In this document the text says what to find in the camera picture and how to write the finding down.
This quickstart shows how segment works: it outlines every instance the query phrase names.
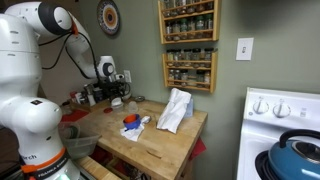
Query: green wall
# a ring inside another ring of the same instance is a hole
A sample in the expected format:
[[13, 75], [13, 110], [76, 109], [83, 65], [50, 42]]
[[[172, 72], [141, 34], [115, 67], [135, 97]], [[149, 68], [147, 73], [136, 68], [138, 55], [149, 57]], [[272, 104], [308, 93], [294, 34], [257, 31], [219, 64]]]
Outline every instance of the green wall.
[[[201, 137], [207, 151], [197, 157], [195, 179], [235, 177], [246, 88], [320, 93], [320, 1], [223, 0], [220, 40], [160, 44], [157, 0], [114, 0], [121, 16], [115, 37], [104, 34], [96, 17], [98, 0], [80, 9], [95, 53], [112, 55], [118, 73], [131, 71], [133, 95], [166, 103], [161, 53], [171, 47], [218, 47], [213, 94], [190, 91], [195, 108], [209, 113]], [[235, 61], [238, 38], [254, 37], [252, 61]]]

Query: decorative plate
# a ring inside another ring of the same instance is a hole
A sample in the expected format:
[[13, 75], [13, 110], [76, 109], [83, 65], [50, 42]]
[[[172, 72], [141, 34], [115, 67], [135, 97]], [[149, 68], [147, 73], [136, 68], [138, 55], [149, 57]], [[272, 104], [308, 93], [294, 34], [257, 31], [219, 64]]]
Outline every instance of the decorative plate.
[[98, 4], [98, 22], [108, 35], [115, 35], [120, 27], [120, 15], [112, 0], [101, 0]]

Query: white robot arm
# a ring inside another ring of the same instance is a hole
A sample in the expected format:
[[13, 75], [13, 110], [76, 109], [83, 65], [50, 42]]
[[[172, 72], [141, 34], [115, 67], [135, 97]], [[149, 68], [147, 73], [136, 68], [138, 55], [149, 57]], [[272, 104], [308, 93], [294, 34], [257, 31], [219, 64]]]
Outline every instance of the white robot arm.
[[81, 54], [89, 39], [80, 23], [62, 7], [51, 3], [28, 2], [11, 6], [0, 14], [0, 126], [18, 137], [19, 154], [25, 174], [35, 179], [72, 180], [80, 176], [69, 159], [58, 133], [61, 120], [59, 106], [38, 98], [42, 76], [38, 40], [69, 33], [77, 27], [81, 35], [67, 39], [67, 51], [88, 78], [114, 73], [112, 57], [100, 61], [96, 70]]

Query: kettle handle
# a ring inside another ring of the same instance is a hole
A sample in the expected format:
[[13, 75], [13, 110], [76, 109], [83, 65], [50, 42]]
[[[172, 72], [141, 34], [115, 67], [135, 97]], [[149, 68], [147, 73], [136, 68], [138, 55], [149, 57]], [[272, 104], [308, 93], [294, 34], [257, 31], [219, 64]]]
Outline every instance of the kettle handle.
[[294, 136], [309, 136], [320, 139], [320, 132], [308, 129], [294, 129], [287, 131], [280, 136], [280, 148], [285, 148], [287, 140]]

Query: light switch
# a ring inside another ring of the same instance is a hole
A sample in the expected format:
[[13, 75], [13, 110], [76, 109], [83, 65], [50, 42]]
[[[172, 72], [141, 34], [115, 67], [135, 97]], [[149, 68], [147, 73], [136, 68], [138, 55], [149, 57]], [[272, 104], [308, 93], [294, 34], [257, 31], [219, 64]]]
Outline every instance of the light switch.
[[254, 38], [239, 38], [236, 60], [251, 60]]

